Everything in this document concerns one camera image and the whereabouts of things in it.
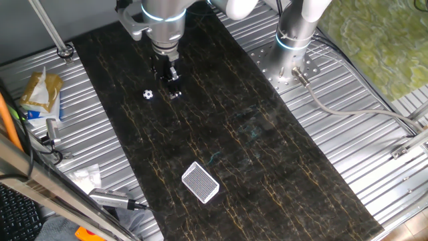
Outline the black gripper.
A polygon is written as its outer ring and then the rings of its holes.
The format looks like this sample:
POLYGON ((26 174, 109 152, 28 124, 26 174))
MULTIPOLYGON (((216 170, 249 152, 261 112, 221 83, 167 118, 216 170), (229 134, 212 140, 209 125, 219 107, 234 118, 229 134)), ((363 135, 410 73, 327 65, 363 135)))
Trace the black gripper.
POLYGON ((163 85, 163 80, 168 82, 171 100, 182 95, 180 91, 180 78, 177 74, 174 60, 170 61, 168 56, 155 54, 151 72, 158 87, 163 85))

